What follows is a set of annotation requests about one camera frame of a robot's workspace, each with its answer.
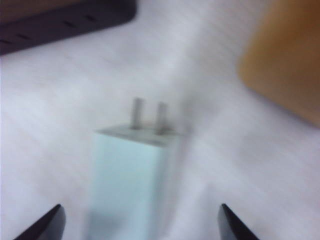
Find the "black object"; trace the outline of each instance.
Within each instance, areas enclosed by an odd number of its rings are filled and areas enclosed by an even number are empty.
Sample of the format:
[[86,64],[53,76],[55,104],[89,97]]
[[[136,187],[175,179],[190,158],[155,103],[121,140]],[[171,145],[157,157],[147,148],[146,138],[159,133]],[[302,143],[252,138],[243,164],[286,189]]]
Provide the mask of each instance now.
[[218,224],[221,240],[259,240],[226,204],[219,209]]
[[129,22],[136,0],[85,0],[0,25],[0,54]]
[[61,240],[65,225],[65,210],[58,204],[14,240]]

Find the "plug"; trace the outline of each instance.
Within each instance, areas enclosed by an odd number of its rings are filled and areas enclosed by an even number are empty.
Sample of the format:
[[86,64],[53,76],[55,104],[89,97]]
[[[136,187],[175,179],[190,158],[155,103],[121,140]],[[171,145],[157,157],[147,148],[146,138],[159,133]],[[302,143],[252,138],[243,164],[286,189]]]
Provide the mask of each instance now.
[[143,105],[134,100],[131,124],[94,134],[88,240],[154,240],[166,231],[180,137],[168,128],[165,103],[155,127],[143,126]]

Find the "white table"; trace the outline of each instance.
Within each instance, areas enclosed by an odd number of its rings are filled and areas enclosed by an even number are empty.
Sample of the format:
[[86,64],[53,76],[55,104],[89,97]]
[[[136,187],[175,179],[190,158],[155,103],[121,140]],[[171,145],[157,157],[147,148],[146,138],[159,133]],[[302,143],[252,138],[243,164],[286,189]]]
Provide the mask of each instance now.
[[158,101],[188,129],[170,240],[218,240],[227,203],[262,240],[320,239],[320,130],[244,87],[269,0],[141,0],[129,24],[1,57],[1,239],[56,203],[81,240],[95,129]]

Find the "blurry object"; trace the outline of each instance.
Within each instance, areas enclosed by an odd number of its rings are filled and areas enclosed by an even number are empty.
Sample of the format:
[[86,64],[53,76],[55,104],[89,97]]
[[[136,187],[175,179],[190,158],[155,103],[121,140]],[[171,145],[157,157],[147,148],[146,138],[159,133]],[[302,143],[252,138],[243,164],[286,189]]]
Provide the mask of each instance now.
[[218,224],[221,240],[259,240],[226,204],[219,209]]
[[95,133],[89,240],[155,240],[166,230],[178,135],[167,128],[164,103],[154,128],[142,125],[142,107],[137,98],[131,125]]
[[113,27],[133,19],[136,0],[2,0],[0,54]]
[[249,88],[320,127],[320,1],[274,1],[238,71]]
[[65,210],[58,204],[14,240],[61,240],[65,224]]

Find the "tan object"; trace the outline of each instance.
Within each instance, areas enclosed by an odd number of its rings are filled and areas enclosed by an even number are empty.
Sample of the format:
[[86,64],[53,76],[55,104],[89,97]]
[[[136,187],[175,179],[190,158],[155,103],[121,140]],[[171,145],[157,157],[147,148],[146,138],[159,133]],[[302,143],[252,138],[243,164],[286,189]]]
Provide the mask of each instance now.
[[244,83],[320,127],[320,0],[276,0],[238,72]]

